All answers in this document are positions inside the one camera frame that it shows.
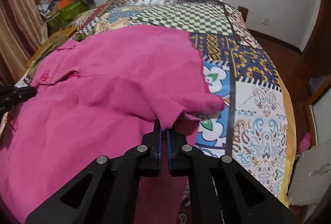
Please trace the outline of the pink pants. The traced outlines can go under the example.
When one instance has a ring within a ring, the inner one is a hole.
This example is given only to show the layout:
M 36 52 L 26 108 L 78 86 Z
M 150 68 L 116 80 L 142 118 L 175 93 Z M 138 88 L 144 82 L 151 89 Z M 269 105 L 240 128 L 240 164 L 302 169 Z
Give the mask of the pink pants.
M 101 155 L 123 155 L 154 121 L 194 142 L 198 116 L 223 110 L 183 30 L 136 25 L 69 40 L 36 70 L 36 96 L 1 136 L 1 198 L 19 223 Z

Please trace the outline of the striped pink curtain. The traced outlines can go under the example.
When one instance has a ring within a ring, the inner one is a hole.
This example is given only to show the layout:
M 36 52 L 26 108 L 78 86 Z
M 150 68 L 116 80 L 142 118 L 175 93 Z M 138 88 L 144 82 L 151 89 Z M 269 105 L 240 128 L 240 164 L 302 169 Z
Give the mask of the striped pink curtain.
M 48 38 L 40 0 L 1 0 L 1 86 L 12 85 Z

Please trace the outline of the patchwork patterned bedspread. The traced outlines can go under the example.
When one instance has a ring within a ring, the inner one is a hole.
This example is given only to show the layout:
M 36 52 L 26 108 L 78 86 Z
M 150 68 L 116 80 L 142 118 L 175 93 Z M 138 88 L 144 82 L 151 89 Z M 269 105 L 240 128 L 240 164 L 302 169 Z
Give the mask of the patchwork patterned bedspread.
M 161 127 L 159 176 L 141 176 L 141 142 L 118 157 L 101 155 L 24 223 L 177 223 L 182 206 L 190 207 L 193 223 L 293 222 L 288 94 L 241 14 L 219 0 L 109 0 L 87 29 L 95 35 L 136 25 L 188 32 L 208 90 L 224 101 L 222 111 L 198 116 L 194 142 L 173 126 L 187 140 L 187 176 L 170 176 L 169 129 Z

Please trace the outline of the wooden door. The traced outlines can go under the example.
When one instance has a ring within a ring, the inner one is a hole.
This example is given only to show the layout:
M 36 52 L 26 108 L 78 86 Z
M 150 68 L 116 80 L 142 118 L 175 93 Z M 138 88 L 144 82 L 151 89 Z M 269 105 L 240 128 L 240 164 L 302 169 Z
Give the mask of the wooden door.
M 310 79 L 330 75 L 330 0 L 321 0 L 311 37 L 303 50 L 299 78 L 309 90 Z

